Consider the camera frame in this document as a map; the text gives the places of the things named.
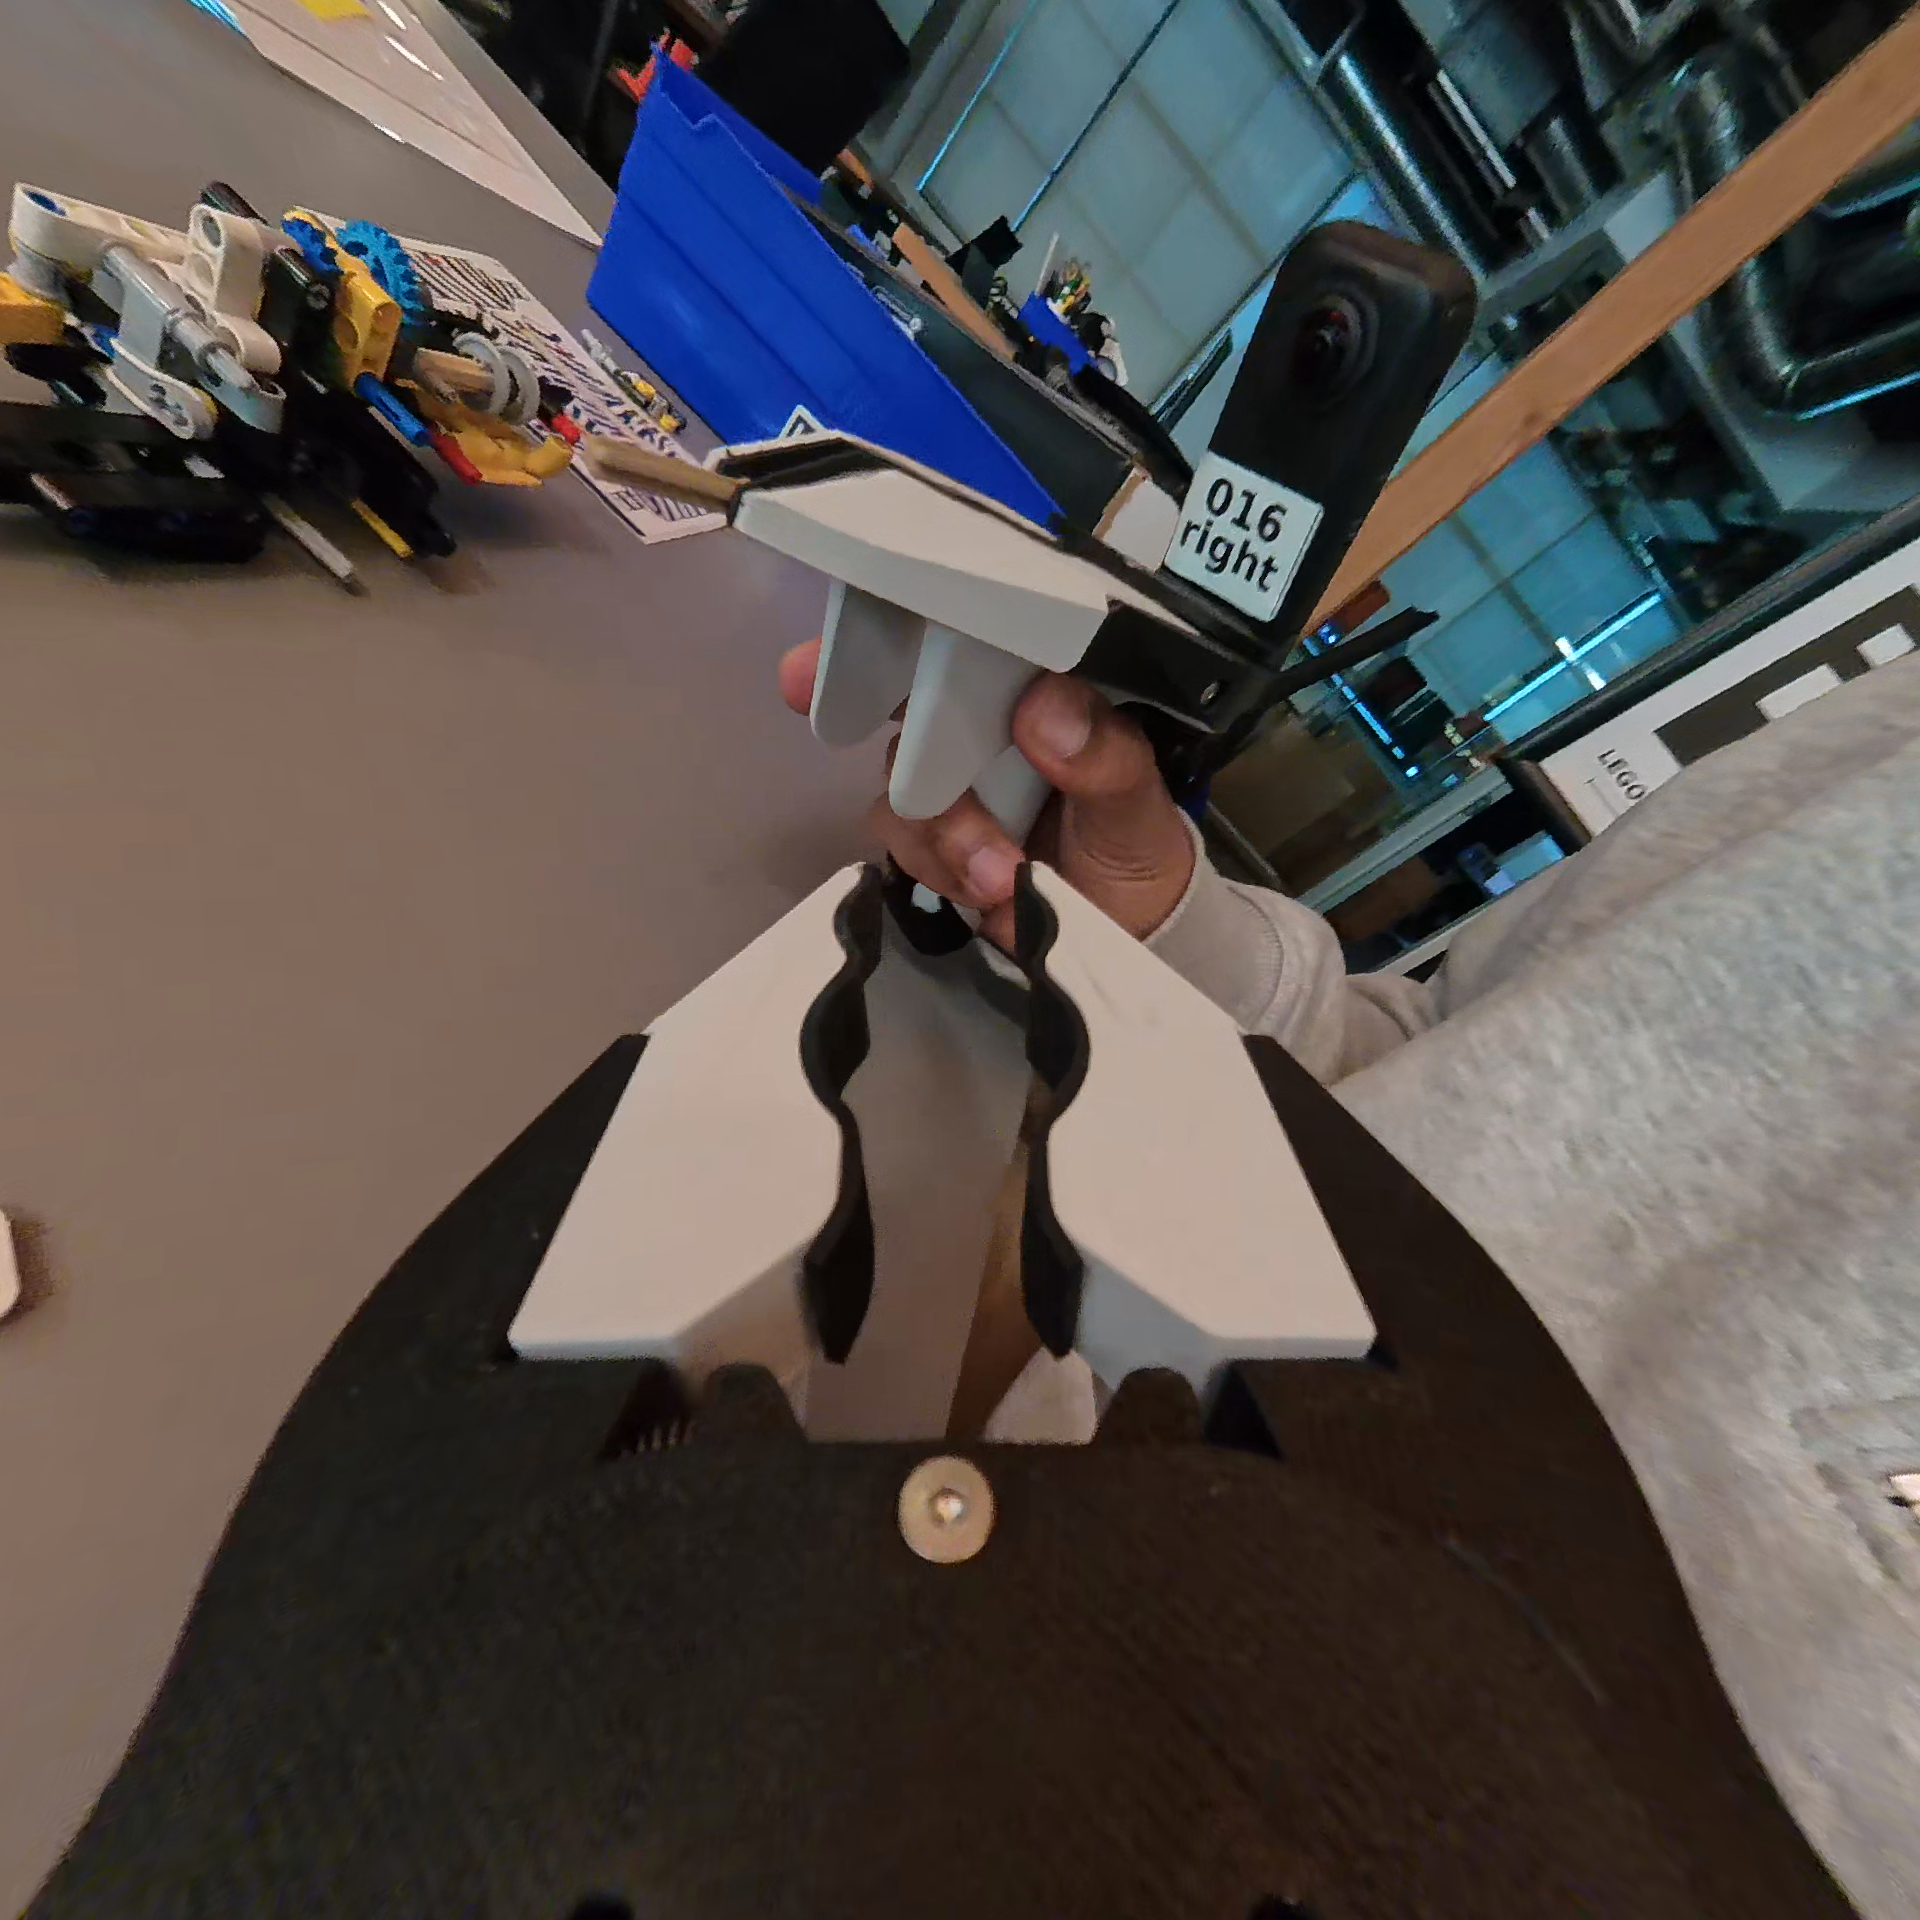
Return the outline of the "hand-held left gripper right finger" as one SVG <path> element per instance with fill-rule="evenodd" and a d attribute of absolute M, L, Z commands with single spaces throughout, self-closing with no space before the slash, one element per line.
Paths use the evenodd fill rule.
<path fill-rule="evenodd" d="M 1367 1360 L 1375 1319 L 1236 1021 L 1045 865 L 1018 880 L 1014 960 L 1040 1347 L 984 1438 L 1086 1443 L 1138 1371 L 1209 1407 L 1242 1363 Z"/>

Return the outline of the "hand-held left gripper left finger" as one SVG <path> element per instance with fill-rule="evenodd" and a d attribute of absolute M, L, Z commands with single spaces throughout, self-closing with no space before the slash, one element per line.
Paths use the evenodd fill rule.
<path fill-rule="evenodd" d="M 511 1319 L 518 1360 L 757 1364 L 806 1420 L 873 1301 L 847 1083 L 870 1051 L 882 880 L 831 875 L 654 1019 Z"/>

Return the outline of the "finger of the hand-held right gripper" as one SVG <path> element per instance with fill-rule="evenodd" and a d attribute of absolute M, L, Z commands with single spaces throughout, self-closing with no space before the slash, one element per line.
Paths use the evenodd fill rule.
<path fill-rule="evenodd" d="M 793 489 L 895 468 L 901 462 L 890 449 L 833 430 L 729 444 L 703 459 L 703 473 L 714 476 L 725 492 Z"/>
<path fill-rule="evenodd" d="M 989 501 L 897 465 L 757 481 L 734 527 L 887 605 L 1064 672 L 1113 611 L 1104 573 Z"/>

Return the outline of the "tan lego axle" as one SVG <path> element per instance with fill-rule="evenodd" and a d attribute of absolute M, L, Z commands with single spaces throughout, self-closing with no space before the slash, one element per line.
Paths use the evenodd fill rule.
<path fill-rule="evenodd" d="M 698 512 L 732 512 L 743 481 L 657 448 L 607 436 L 580 436 L 578 459 L 606 485 L 673 497 Z"/>

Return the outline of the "multicoloured lego model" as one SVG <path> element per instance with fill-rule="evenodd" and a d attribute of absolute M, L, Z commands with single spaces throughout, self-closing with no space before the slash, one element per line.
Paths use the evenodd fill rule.
<path fill-rule="evenodd" d="M 279 537 L 360 591 L 302 497 L 448 559 L 441 476 L 542 489 L 582 444 L 568 390 L 376 224 L 207 183 L 166 225 L 21 181 L 7 243 L 4 365 L 45 400 L 4 400 L 2 503 L 73 544 L 245 564 Z"/>

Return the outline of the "person's right forearm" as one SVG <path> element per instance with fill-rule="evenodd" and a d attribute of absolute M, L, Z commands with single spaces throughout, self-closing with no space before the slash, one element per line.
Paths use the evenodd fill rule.
<path fill-rule="evenodd" d="M 1392 974 L 1350 974 L 1333 926 L 1304 902 L 1222 877 L 1196 849 L 1182 900 L 1144 939 L 1245 1038 L 1277 1043 L 1329 1087 L 1440 1025 L 1434 995 Z"/>

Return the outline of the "person's right hand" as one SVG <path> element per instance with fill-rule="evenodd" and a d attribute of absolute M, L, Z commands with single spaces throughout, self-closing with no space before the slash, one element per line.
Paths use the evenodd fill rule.
<path fill-rule="evenodd" d="M 1013 740 L 1052 790 L 1024 840 L 966 792 L 924 822 L 878 797 L 876 847 L 972 911 L 1004 952 L 1017 942 L 1017 868 L 1025 859 L 1049 863 L 1126 934 L 1149 939 L 1192 881 L 1196 846 L 1136 720 L 1089 684 L 1042 675 L 1014 708 Z"/>

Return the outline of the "blue plastic bin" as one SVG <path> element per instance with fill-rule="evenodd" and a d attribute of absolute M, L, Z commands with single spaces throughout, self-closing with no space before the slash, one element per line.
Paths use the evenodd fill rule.
<path fill-rule="evenodd" d="M 1049 524 L 1055 501 L 833 251 L 815 201 L 778 145 L 655 59 L 586 305 L 725 444 L 804 411 Z"/>

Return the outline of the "black flat case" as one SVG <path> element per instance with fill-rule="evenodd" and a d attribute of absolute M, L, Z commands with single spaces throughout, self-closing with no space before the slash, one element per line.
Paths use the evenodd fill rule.
<path fill-rule="evenodd" d="M 1069 524 L 1092 533 L 1138 489 L 1185 492 L 1192 465 L 1165 428 L 1068 327 L 1018 318 L 977 246 L 946 256 L 912 224 L 873 243 L 836 209 L 828 193 L 806 217 Z"/>

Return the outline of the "black white printed sticker sheet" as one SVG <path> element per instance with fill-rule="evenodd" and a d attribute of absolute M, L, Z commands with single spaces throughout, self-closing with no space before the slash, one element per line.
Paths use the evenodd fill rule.
<path fill-rule="evenodd" d="M 399 244 L 415 265 L 420 286 L 434 304 L 471 313 L 505 344 L 518 350 L 538 377 L 566 396 L 566 415 L 590 438 L 637 444 L 676 462 L 689 462 L 680 438 L 637 407 L 629 387 L 614 377 L 582 341 L 534 293 L 534 288 L 489 254 L 405 236 Z M 719 512 L 668 497 L 629 479 L 602 479 L 573 462 L 566 468 L 576 492 L 584 492 L 641 544 L 669 544 L 725 529 Z"/>

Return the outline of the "wooden beam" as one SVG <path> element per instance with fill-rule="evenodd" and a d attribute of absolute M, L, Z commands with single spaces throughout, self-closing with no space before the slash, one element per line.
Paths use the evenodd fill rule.
<path fill-rule="evenodd" d="M 1300 629 L 1348 605 L 1602 381 L 1807 215 L 1841 175 L 1904 133 L 1914 115 L 1918 8 L 1908 6 L 1385 485 L 1329 585 L 1300 614 Z"/>

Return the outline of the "person's grey sweatshirt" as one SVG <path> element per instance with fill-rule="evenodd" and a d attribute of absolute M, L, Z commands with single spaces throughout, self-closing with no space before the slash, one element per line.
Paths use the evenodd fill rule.
<path fill-rule="evenodd" d="M 1522 1288 L 1862 1916 L 1918 1912 L 1918 664 L 1469 927 L 1337 1096 Z"/>

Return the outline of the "white cardboard box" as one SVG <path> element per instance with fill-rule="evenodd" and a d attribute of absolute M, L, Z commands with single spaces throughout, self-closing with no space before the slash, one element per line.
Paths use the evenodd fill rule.
<path fill-rule="evenodd" d="M 1600 694 L 1514 748 L 1509 781 L 1581 847 L 1688 765 L 1888 664 L 1914 659 L 1910 553 L 1866 567 L 1671 679 Z"/>

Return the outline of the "white instruction sheet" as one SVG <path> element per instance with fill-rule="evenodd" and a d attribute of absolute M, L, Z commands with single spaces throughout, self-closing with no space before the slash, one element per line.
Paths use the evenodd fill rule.
<path fill-rule="evenodd" d="M 420 14 L 366 3 L 366 17 L 318 21 L 300 3 L 201 3 L 282 75 L 590 249 L 602 225 L 526 150 Z"/>

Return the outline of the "silver ventilation duct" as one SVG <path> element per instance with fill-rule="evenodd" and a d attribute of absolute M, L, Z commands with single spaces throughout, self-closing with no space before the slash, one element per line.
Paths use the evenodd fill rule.
<path fill-rule="evenodd" d="M 1730 177 L 1807 100 L 1767 4 L 1710 4 L 1718 36 L 1663 84 L 1647 126 L 1679 208 Z M 1914 124 L 1824 189 L 1705 301 L 1713 365 L 1772 415 L 1882 403 L 1918 379 Z"/>

